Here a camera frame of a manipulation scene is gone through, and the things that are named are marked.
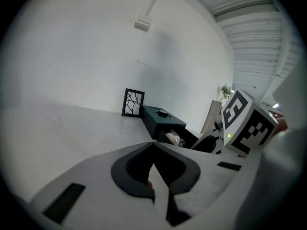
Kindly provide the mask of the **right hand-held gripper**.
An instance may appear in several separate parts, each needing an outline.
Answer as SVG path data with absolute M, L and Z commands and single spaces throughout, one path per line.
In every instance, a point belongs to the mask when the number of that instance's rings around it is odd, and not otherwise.
M 214 120 L 218 137 L 203 135 L 191 150 L 227 157 L 247 157 L 252 149 L 264 146 L 278 126 L 277 120 L 257 99 L 236 89 Z

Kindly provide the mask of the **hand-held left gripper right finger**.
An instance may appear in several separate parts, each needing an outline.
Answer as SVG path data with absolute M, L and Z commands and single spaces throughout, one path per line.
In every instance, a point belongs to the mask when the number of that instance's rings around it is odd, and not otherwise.
M 169 210 L 156 226 L 237 226 L 239 211 L 252 188 L 261 150 L 247 158 L 154 143 L 155 166 L 167 182 Z

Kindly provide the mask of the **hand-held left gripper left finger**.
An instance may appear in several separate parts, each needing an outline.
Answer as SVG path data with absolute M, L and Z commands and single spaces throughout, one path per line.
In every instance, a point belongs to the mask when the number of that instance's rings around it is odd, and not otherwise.
M 31 200 L 52 226 L 156 226 L 148 186 L 152 142 L 96 155 L 71 167 Z

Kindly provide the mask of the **dark blue stepped box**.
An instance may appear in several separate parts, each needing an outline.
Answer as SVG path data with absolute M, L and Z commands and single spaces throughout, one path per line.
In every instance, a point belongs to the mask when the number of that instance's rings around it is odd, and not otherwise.
M 142 121 L 152 139 L 171 144 L 165 134 L 172 133 L 180 137 L 182 147 L 190 149 L 198 138 L 186 129 L 185 122 L 170 113 L 168 117 L 161 117 L 157 114 L 159 110 L 164 109 L 145 105 L 142 107 Z

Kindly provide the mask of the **person's right forearm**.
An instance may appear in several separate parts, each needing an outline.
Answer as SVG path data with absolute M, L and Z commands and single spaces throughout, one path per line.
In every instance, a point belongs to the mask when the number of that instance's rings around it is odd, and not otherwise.
M 279 132 L 282 132 L 288 129 L 288 125 L 284 118 L 277 118 L 276 121 L 278 123 L 278 126 L 275 131 L 276 133 L 279 133 Z

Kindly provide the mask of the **white curved table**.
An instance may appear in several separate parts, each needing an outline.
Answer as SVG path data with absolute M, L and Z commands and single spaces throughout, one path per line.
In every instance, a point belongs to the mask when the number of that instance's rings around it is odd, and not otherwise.
M 0 110 L 0 175 L 51 179 L 89 157 L 152 141 L 138 118 L 65 105 Z

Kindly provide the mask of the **wooden shelf unit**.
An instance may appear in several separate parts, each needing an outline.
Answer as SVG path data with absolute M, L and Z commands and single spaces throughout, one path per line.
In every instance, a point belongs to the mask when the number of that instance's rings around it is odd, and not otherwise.
M 221 109 L 222 109 L 222 102 L 212 100 L 206 120 L 201 129 L 201 134 L 205 134 L 215 129 L 214 120 L 221 114 Z

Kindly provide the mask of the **green potted plant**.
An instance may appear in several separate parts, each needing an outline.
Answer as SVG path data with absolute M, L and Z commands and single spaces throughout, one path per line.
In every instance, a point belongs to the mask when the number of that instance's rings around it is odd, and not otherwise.
M 229 98 L 231 97 L 231 95 L 233 94 L 233 91 L 232 91 L 232 87 L 228 86 L 227 83 L 225 83 L 221 88 L 220 88 L 220 91 L 221 91 L 221 95 L 222 95 L 222 99 L 225 99 L 225 100 L 229 100 Z

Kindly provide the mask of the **black picture frame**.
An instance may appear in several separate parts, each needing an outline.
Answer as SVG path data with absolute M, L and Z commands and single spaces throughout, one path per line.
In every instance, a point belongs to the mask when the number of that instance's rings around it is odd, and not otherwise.
M 145 92 L 126 88 L 122 107 L 122 116 L 141 117 Z

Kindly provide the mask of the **white wall conduit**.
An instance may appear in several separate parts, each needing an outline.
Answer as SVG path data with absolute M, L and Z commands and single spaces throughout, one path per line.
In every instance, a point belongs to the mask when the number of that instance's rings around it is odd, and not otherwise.
M 152 11 L 152 9 L 153 9 L 153 7 L 154 7 L 156 2 L 157 2 L 157 0 L 152 0 L 151 1 L 150 5 L 149 5 L 149 7 L 148 7 L 148 9 L 147 9 L 147 11 L 145 13 L 146 16 L 150 15 L 150 13 L 151 13 L 151 11 Z

